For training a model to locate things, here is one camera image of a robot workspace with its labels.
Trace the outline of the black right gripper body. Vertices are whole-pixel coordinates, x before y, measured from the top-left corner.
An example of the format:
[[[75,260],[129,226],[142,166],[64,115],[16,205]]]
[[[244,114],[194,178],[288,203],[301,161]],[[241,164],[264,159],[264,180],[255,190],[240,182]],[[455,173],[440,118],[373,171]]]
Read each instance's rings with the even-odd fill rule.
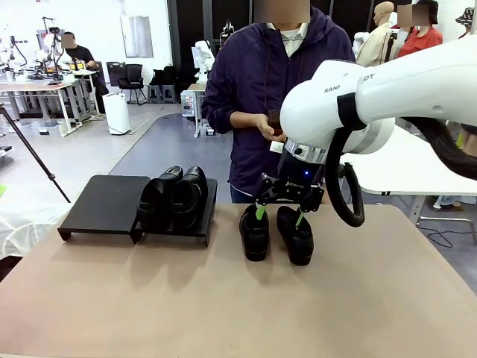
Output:
[[[324,164],[309,163],[295,154],[268,153],[268,176],[273,178],[269,204],[291,202],[298,204],[312,185],[322,181]]]

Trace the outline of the person's right hand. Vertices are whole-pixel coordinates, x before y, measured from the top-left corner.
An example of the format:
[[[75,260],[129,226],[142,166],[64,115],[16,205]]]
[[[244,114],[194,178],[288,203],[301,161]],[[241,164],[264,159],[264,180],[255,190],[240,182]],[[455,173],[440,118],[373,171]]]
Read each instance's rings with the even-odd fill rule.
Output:
[[[268,124],[268,117],[266,115],[258,115],[256,119],[256,126],[266,140],[275,142],[286,141],[286,135],[283,132],[278,131],[276,134],[275,129]]]

